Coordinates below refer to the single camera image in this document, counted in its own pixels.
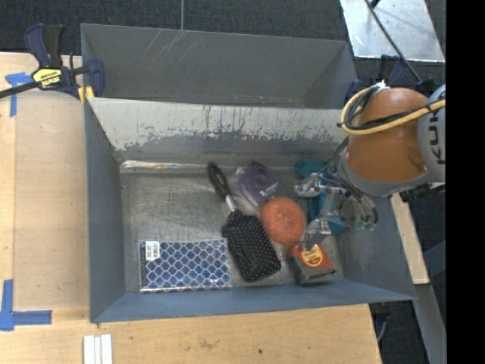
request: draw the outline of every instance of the yellow cable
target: yellow cable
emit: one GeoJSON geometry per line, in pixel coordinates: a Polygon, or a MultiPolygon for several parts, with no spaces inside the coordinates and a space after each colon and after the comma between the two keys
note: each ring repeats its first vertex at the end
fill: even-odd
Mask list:
{"type": "Polygon", "coordinates": [[[350,106],[353,105],[354,101],[362,96],[362,94],[368,90],[368,88],[361,90],[357,94],[355,94],[343,107],[342,114],[340,115],[340,127],[348,134],[348,135],[368,135],[369,133],[376,133],[381,132],[383,130],[389,130],[390,128],[397,127],[398,125],[407,123],[408,121],[414,120],[416,118],[420,118],[421,116],[425,115],[426,113],[430,113],[432,111],[436,111],[445,106],[446,100],[440,100],[438,102],[434,102],[429,107],[424,106],[423,108],[418,109],[417,111],[413,111],[409,115],[403,116],[396,120],[390,121],[389,123],[385,123],[382,125],[378,125],[376,127],[368,128],[365,130],[351,130],[345,126],[345,117],[346,113],[349,110],[350,106]]]}

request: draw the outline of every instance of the orange mesh ball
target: orange mesh ball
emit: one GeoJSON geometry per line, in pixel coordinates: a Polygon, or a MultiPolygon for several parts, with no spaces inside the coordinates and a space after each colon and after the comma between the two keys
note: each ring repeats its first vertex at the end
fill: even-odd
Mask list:
{"type": "Polygon", "coordinates": [[[305,233],[305,213],[290,198],[276,196],[269,199],[261,208],[259,216],[268,236],[278,243],[294,244],[305,233]]]}

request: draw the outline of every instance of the blue lattice pattern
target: blue lattice pattern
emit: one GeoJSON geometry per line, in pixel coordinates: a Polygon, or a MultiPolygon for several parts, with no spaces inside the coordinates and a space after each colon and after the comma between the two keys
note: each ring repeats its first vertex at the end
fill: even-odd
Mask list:
{"type": "MultiPolygon", "coordinates": [[[[141,255],[144,249],[145,242],[141,242],[141,255]]],[[[160,242],[159,251],[155,260],[141,258],[144,271],[141,292],[232,287],[226,239],[160,242]]]]}

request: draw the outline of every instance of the black carpet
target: black carpet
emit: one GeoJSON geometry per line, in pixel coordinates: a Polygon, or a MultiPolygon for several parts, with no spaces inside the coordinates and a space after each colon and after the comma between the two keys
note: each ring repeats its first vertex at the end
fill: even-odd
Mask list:
{"type": "MultiPolygon", "coordinates": [[[[117,24],[225,33],[348,40],[339,0],[0,0],[0,51],[25,52],[27,28],[64,24],[61,53],[80,55],[80,24],[117,24]]],[[[446,0],[425,0],[446,55],[446,0]]],[[[355,58],[358,77],[375,80],[379,61],[355,58]]],[[[423,78],[446,82],[444,64],[414,62],[423,78]]],[[[406,71],[400,86],[415,84],[406,71]]],[[[445,239],[445,193],[411,203],[418,236],[426,252],[445,239]]],[[[446,273],[433,278],[446,322],[446,273]]],[[[384,364],[425,364],[426,352],[411,303],[391,303],[382,340],[384,364]]]]}

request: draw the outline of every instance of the white cable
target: white cable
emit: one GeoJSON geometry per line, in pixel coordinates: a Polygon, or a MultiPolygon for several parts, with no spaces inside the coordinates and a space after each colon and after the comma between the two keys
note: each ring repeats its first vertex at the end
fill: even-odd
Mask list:
{"type": "Polygon", "coordinates": [[[183,0],[180,0],[180,29],[183,30],[183,0]]]}

